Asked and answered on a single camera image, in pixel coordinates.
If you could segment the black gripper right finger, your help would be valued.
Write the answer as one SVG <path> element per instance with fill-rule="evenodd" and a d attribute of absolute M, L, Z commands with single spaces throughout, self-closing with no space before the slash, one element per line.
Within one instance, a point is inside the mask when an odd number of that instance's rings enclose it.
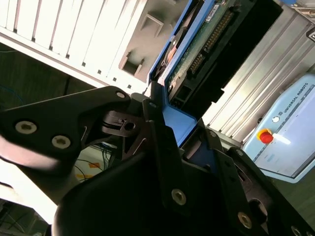
<path fill-rule="evenodd" d="M 309 224 L 239 148 L 224 151 L 220 138 L 197 123 L 206 149 L 201 160 L 219 180 L 233 236 L 307 236 Z"/>

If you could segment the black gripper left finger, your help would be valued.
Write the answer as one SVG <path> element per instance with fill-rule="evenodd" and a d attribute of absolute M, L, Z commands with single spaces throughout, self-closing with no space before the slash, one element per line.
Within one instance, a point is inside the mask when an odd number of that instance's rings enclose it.
<path fill-rule="evenodd" d="M 164 115 L 162 86 L 157 96 L 127 95 L 114 86 L 41 101 L 0 114 L 0 156 L 8 184 L 24 197 L 33 194 L 56 208 L 40 187 L 67 179 L 80 152 L 88 146 L 122 137 L 122 158 L 143 153 L 156 161 L 157 199 L 169 210 L 188 212 L 188 183 L 169 116 Z"/>

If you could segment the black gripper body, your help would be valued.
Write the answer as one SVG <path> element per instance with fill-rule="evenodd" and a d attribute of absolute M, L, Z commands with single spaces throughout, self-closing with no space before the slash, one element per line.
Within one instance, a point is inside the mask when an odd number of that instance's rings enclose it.
<path fill-rule="evenodd" d="M 241 236 L 218 180 L 182 163 L 189 183 L 190 215 L 164 207 L 155 162 L 139 154 L 70 190 L 60 202 L 54 236 Z"/>

